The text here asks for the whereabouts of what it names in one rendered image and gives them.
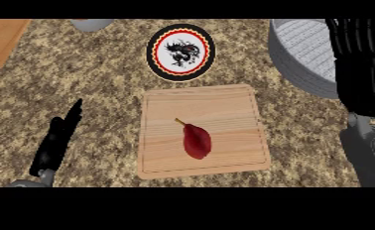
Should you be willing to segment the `black-rimmed dragon plate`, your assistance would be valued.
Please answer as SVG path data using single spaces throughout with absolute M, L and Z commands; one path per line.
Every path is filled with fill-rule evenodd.
M 193 24 L 160 29 L 147 45 L 147 63 L 156 75 L 172 82 L 188 82 L 210 70 L 216 58 L 215 40 Z

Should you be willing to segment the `grey round basket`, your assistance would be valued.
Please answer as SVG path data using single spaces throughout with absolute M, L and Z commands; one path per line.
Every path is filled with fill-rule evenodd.
M 334 54 L 322 19 L 271 19 L 269 54 L 283 77 L 305 92 L 337 99 Z

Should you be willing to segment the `red pear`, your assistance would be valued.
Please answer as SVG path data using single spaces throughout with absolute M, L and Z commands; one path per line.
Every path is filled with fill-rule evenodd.
M 203 160 L 213 148 L 210 133 L 201 127 L 185 123 L 179 118 L 175 121 L 184 125 L 185 152 L 194 159 Z

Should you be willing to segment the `wooden cutting board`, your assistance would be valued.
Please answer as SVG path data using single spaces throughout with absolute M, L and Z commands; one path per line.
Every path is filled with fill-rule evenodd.
M 212 152 L 193 158 L 187 126 L 203 129 Z M 255 89 L 247 84 L 151 90 L 144 94 L 138 175 L 144 179 L 263 171 L 272 165 Z

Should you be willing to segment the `grey round container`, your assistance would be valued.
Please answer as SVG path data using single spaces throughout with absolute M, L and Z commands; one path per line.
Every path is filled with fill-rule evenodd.
M 114 19 L 73 19 L 71 22 L 83 32 L 95 32 L 104 29 L 114 22 Z

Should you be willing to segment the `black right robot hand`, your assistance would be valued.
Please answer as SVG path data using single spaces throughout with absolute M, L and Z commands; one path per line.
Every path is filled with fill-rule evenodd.
M 375 117 L 375 19 L 327 19 L 337 93 L 348 111 Z

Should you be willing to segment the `brown wooden panel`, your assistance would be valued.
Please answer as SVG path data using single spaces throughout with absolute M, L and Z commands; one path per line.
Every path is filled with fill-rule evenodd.
M 0 19 L 0 68 L 26 33 L 30 19 Z

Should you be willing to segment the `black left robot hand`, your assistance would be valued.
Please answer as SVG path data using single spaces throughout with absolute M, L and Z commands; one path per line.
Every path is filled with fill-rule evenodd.
M 57 116 L 52 119 L 48 135 L 40 144 L 30 175 L 39 176 L 45 170 L 57 171 L 61 167 L 71 137 L 83 120 L 83 100 L 79 99 L 67 117 Z

